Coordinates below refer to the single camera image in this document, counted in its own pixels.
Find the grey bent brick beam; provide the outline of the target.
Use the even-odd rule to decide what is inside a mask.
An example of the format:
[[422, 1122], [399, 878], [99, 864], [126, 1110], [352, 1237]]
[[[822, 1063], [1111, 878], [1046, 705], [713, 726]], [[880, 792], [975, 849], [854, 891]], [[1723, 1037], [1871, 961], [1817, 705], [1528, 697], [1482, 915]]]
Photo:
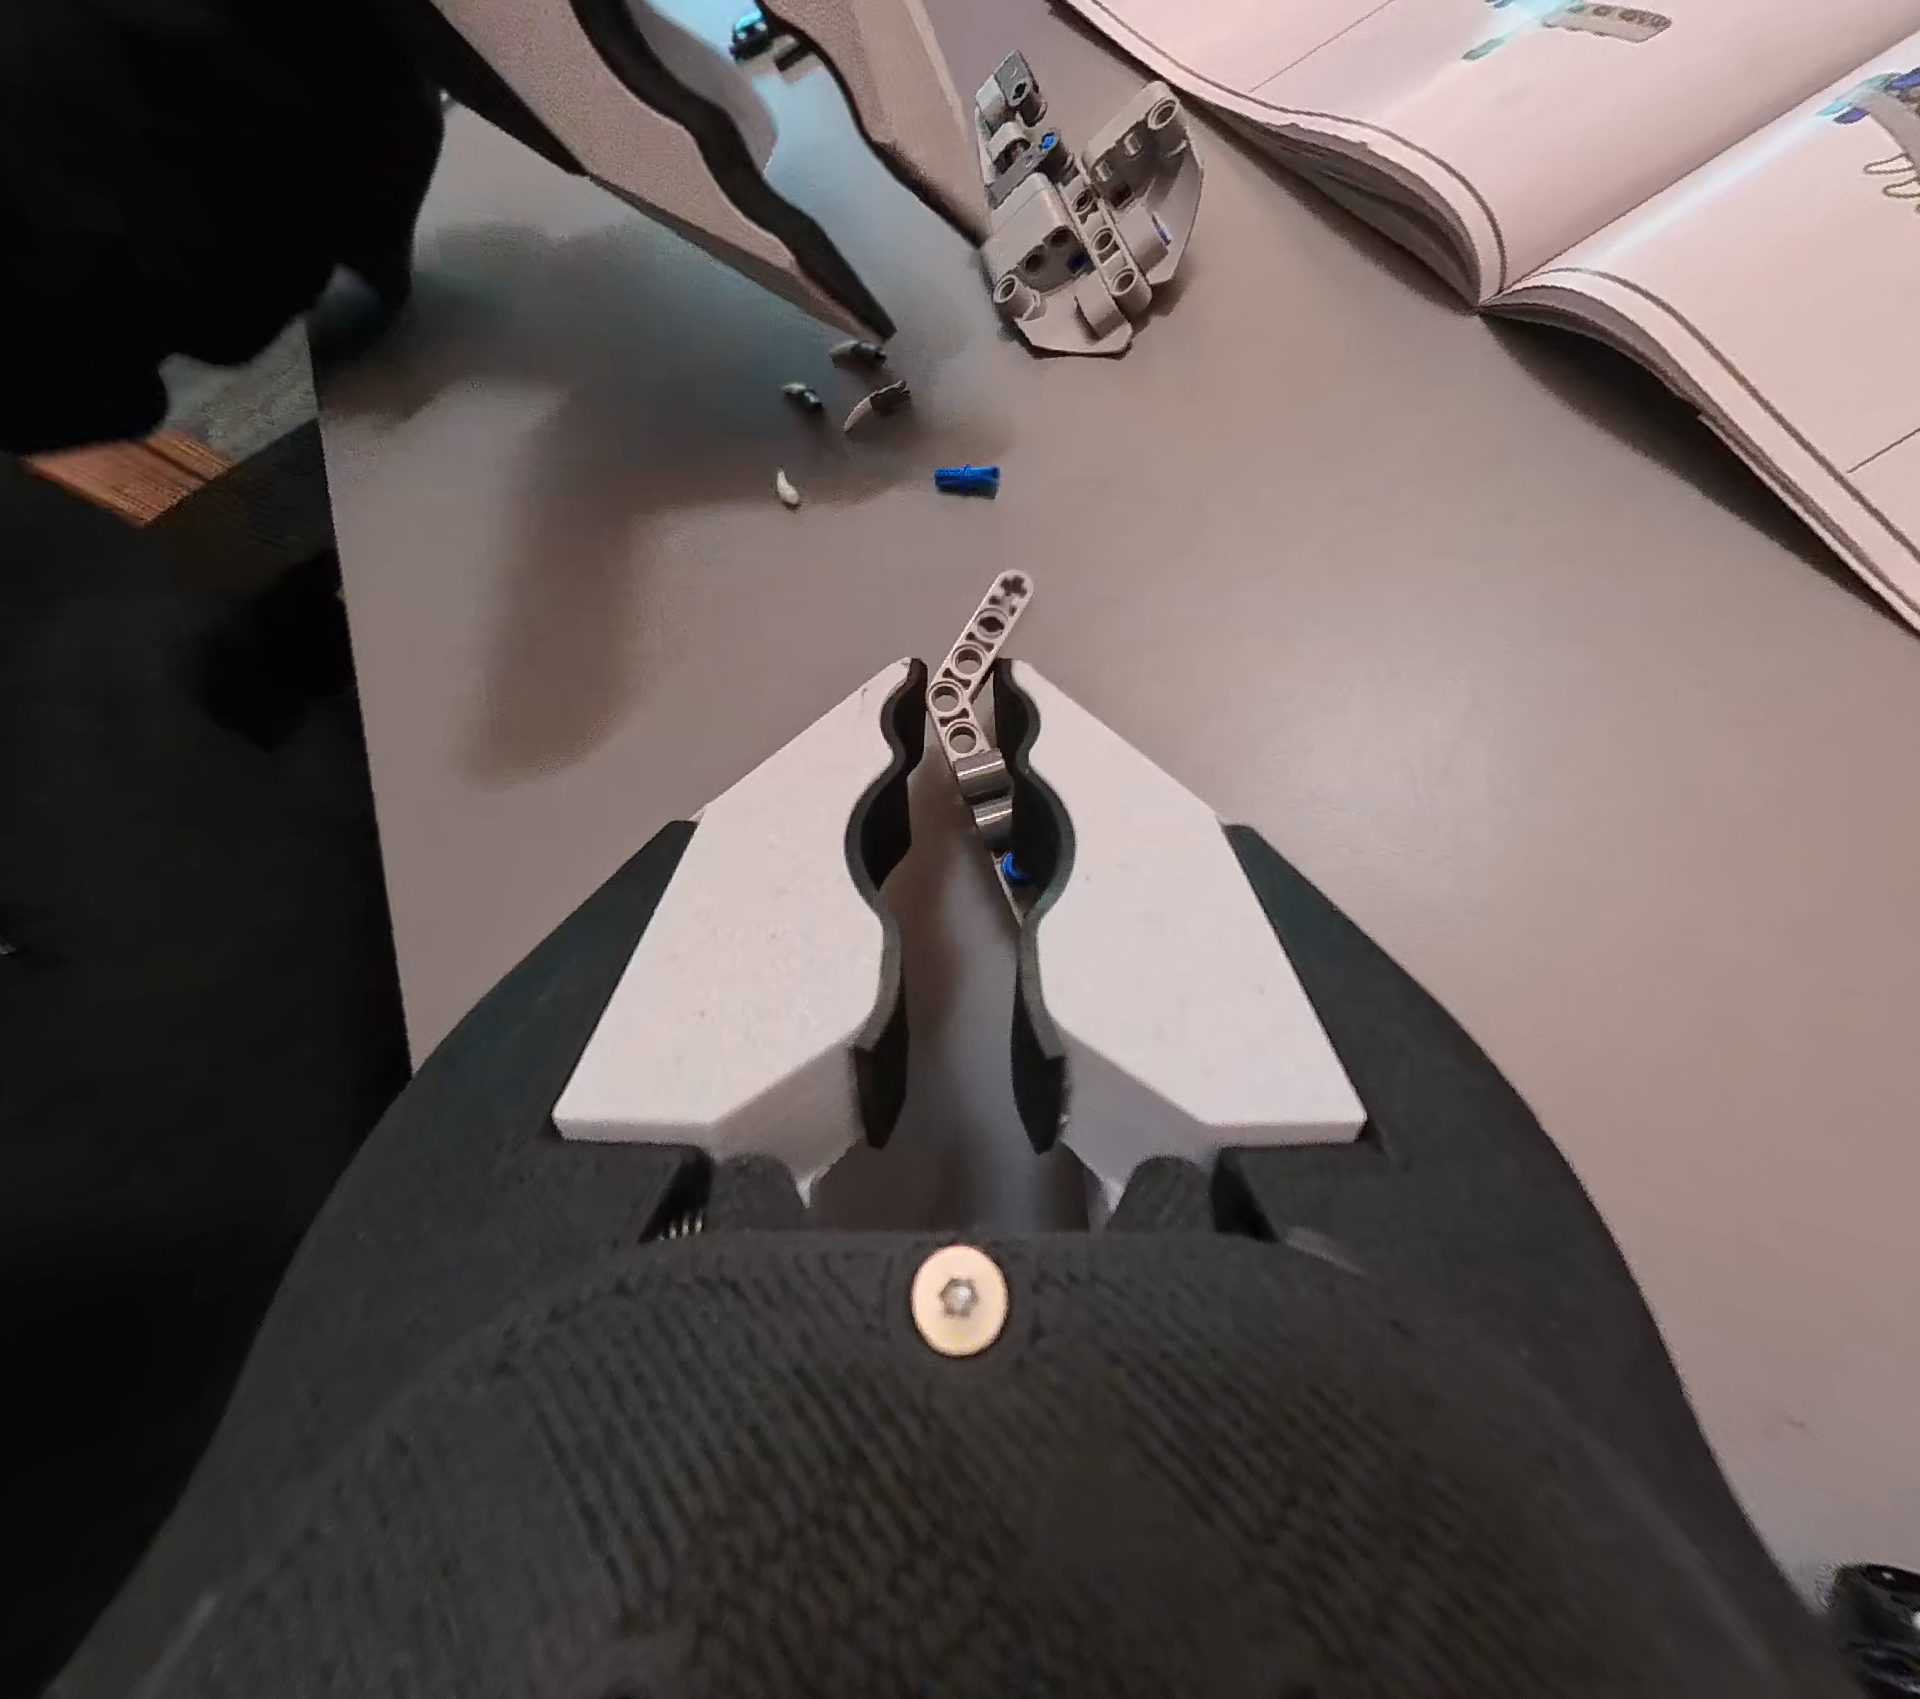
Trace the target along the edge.
[[948, 644], [943, 672], [928, 674], [928, 726], [943, 765], [1015, 915], [1030, 914], [1037, 891], [1030, 871], [1015, 869], [1015, 774], [996, 751], [990, 674], [1030, 598], [1037, 575], [996, 571], [996, 582], [978, 594], [960, 638]]

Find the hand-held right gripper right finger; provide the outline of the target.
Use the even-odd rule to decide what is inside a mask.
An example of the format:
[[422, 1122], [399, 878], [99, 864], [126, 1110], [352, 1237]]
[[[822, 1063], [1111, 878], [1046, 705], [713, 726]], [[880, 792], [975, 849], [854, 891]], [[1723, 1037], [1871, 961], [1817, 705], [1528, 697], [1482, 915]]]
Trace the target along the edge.
[[1154, 1158], [1215, 1171], [1235, 1145], [1352, 1145], [1365, 1097], [1235, 849], [1228, 818], [1006, 661], [1015, 864], [1007, 1077], [1037, 1151], [1086, 1168], [1112, 1206]]

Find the grey desk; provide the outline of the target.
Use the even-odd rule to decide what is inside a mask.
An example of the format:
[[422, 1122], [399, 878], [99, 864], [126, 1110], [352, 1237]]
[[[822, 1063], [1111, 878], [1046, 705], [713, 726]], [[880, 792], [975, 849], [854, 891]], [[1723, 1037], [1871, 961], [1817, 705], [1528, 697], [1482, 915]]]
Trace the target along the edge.
[[468, 111], [408, 314], [322, 391], [412, 1061], [1020, 565], [1007, 650], [1528, 1097], [1778, 1561], [1914, 1566], [1914, 630], [1638, 363], [1465, 314], [1215, 126], [1169, 307], [1037, 359], [818, 67], [761, 95], [902, 415], [840, 432], [830, 329]]

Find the person's dark clothed body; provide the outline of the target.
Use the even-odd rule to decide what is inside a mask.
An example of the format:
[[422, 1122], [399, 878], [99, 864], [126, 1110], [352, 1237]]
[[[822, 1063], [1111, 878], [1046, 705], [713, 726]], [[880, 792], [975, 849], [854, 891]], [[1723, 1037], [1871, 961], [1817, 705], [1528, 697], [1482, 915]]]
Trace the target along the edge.
[[0, 1681], [199, 1472], [408, 1077], [317, 420], [130, 527], [6, 460]]

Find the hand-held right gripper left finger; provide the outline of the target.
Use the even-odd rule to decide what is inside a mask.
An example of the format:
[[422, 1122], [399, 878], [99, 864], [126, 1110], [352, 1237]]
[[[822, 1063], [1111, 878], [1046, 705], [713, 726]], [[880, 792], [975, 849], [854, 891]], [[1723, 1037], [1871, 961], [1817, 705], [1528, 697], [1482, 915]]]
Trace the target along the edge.
[[928, 661], [894, 655], [697, 803], [576, 1072], [561, 1140], [780, 1158], [811, 1200], [902, 1110], [902, 935]]

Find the black rounded object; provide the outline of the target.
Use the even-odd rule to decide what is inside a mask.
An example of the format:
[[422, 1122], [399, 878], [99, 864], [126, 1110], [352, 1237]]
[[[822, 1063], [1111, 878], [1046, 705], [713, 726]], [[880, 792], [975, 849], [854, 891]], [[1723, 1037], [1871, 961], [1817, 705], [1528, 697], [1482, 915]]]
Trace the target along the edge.
[[1842, 1561], [1827, 1627], [1871, 1699], [1920, 1690], [1920, 1572], [1898, 1561]]

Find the open instruction booklet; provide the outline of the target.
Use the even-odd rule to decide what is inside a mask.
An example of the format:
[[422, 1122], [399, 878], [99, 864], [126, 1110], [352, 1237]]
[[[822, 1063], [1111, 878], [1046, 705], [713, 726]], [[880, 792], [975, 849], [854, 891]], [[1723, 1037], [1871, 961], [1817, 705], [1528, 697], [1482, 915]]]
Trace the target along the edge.
[[1920, 0], [1058, 0], [1482, 314], [1623, 344], [1920, 618]]

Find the grey brick assembly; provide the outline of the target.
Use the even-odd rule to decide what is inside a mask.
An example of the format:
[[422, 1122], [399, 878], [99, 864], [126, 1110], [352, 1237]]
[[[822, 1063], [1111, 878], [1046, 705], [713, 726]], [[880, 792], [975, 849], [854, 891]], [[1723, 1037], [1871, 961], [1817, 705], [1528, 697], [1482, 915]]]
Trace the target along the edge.
[[978, 271], [996, 322], [1046, 359], [1123, 359], [1197, 233], [1190, 103], [1143, 83], [1072, 151], [1030, 54], [1006, 54], [975, 95], [975, 135], [990, 204]]

